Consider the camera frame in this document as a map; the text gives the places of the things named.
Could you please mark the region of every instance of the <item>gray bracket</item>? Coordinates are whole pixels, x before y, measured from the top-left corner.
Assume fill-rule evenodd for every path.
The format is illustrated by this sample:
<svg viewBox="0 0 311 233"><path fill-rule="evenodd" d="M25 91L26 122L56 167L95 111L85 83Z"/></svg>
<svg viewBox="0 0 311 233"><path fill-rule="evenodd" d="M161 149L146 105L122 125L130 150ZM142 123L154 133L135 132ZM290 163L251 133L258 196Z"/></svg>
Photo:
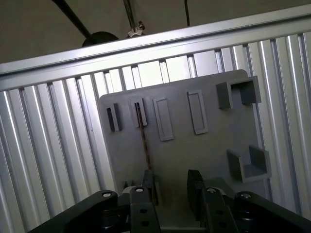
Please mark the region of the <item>gray bracket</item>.
<svg viewBox="0 0 311 233"><path fill-rule="evenodd" d="M232 88L239 89L242 104L260 103L260 92L257 77L235 79L216 85L219 108L233 108Z"/></svg>
<svg viewBox="0 0 311 233"><path fill-rule="evenodd" d="M255 146L249 146L251 163L244 165L242 157L227 150L230 174L243 183L259 181L271 177L269 152Z"/></svg>

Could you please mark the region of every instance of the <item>gray plastic plate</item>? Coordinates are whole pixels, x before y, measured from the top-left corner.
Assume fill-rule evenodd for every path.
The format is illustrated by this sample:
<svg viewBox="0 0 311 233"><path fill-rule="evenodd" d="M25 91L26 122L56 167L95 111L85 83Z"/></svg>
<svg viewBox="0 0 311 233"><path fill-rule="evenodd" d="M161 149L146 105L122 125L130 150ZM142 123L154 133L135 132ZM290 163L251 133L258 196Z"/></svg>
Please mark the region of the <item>gray plastic plate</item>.
<svg viewBox="0 0 311 233"><path fill-rule="evenodd" d="M104 136L119 193L124 181L141 181L147 168L134 106L139 102L163 198L157 207L161 225L198 224L187 200L188 169L199 170L204 179L222 177L235 192L266 197L262 180L266 177L243 183L230 174L227 156L227 150L234 151L242 164L251 164L249 146L258 146L252 103L259 101L257 78L247 77L243 70L102 96Z"/></svg>

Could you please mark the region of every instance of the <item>black cable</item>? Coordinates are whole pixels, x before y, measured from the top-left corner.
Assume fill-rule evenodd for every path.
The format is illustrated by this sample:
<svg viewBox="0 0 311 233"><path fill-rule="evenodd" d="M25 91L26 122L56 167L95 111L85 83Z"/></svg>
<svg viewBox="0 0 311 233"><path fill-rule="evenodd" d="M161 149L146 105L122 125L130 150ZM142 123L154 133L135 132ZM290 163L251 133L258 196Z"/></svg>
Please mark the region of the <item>black cable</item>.
<svg viewBox="0 0 311 233"><path fill-rule="evenodd" d="M136 26L135 26L132 7L131 7L131 2L130 2L130 0L123 0L123 2L124 2L125 10L127 13L128 21L130 23L130 27L131 27L131 29L133 29L135 31Z"/></svg>
<svg viewBox="0 0 311 233"><path fill-rule="evenodd" d="M185 0L185 11L187 17L187 26L190 26L190 18L189 18L189 9L188 9L188 0Z"/></svg>
<svg viewBox="0 0 311 233"><path fill-rule="evenodd" d="M82 33L82 35L88 39L91 38L91 33L86 29L83 23L79 20L77 15L68 6L65 0L52 0L58 8L67 16L67 18L73 23L73 25Z"/></svg>

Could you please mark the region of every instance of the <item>black plastic part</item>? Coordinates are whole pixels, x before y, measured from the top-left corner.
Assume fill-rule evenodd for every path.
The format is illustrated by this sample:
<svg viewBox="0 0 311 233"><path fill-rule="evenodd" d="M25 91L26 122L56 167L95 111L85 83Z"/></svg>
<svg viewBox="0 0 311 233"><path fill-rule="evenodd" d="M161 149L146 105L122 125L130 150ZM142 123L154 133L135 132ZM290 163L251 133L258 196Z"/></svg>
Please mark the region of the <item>black plastic part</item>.
<svg viewBox="0 0 311 233"><path fill-rule="evenodd" d="M200 220L200 198L203 188L205 185L201 173L198 170L188 170L187 195L196 221Z"/></svg>
<svg viewBox="0 0 311 233"><path fill-rule="evenodd" d="M291 212L252 192L240 192L235 196L235 205L255 214L251 232L311 232L311 221Z"/></svg>
<svg viewBox="0 0 311 233"><path fill-rule="evenodd" d="M90 37L86 38L83 42L82 47L90 46L90 45L97 45L108 43L112 41L116 41L118 38L109 32L96 32L93 33Z"/></svg>
<svg viewBox="0 0 311 233"><path fill-rule="evenodd" d="M34 228L29 233L101 232L102 212L117 206L118 195L99 191L59 215Z"/></svg>
<svg viewBox="0 0 311 233"><path fill-rule="evenodd" d="M160 233L156 209L150 202L148 190L136 187L130 191L131 233Z"/></svg>
<svg viewBox="0 0 311 233"><path fill-rule="evenodd" d="M145 170L141 186L146 187L147 189L152 189L154 183L155 183L154 172L152 170Z"/></svg>
<svg viewBox="0 0 311 233"><path fill-rule="evenodd" d="M203 208L201 222L205 221L210 233L239 232L230 207L226 205L217 188L206 187L203 189L201 206Z"/></svg>
<svg viewBox="0 0 311 233"><path fill-rule="evenodd" d="M238 233L230 207L221 192L214 187L205 187L198 170L188 170L188 200L195 219L210 233Z"/></svg>

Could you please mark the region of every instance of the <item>hole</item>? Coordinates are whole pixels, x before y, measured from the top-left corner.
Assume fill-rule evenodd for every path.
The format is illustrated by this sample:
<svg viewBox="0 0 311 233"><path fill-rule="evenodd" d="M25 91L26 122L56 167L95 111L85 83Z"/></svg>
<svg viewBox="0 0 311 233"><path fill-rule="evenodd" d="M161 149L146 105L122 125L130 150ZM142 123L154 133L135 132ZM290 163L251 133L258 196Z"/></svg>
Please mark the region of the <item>hole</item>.
<svg viewBox="0 0 311 233"><path fill-rule="evenodd" d="M222 228L227 228L227 224L225 222L220 222L219 226L221 226Z"/></svg>
<svg viewBox="0 0 311 233"><path fill-rule="evenodd" d="M149 222L148 221L142 221L141 224L143 227L147 227L149 225Z"/></svg>
<svg viewBox="0 0 311 233"><path fill-rule="evenodd" d="M224 212L223 212L222 210L216 210L216 213L217 213L218 215L223 215L223 214L224 214Z"/></svg>

